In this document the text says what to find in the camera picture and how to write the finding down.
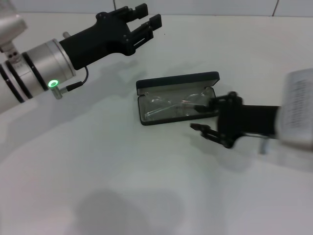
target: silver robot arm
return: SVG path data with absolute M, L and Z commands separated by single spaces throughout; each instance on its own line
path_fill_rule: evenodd
M 147 15 L 146 4 L 135 10 L 125 6 L 101 12 L 92 27 L 73 36 L 65 32 L 60 42 L 53 39 L 20 54 L 12 41 L 27 29 L 26 23 L 10 0 L 0 0 L 0 51 L 7 57 L 0 65 L 0 114 L 44 91 L 52 90 L 60 99 L 63 93 L 83 85 L 77 82 L 58 88 L 76 75 L 75 70 L 112 53 L 134 54 L 162 26 L 161 15 L 156 15 L 135 31 L 129 30 L 127 22 Z

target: white surface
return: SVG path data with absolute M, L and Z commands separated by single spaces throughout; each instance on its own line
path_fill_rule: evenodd
M 313 16 L 311 0 L 280 0 L 275 16 Z
M 95 22 L 87 14 L 25 18 L 21 51 Z M 41 94 L 2 114 L 1 235 L 311 234 L 311 153 L 272 141 L 259 156 L 253 138 L 228 150 L 189 121 L 142 126 L 135 82 L 218 71 L 217 95 L 234 90 L 246 104 L 279 105 L 284 76 L 312 66 L 312 23 L 163 16 L 163 27 L 134 56 L 89 66 L 84 87 L 62 100 Z M 78 71 L 77 80 L 83 77 Z
M 21 12 L 99 13 L 114 10 L 113 0 L 11 0 Z
M 147 3 L 151 14 L 271 16 L 277 0 L 115 0 L 116 7 Z

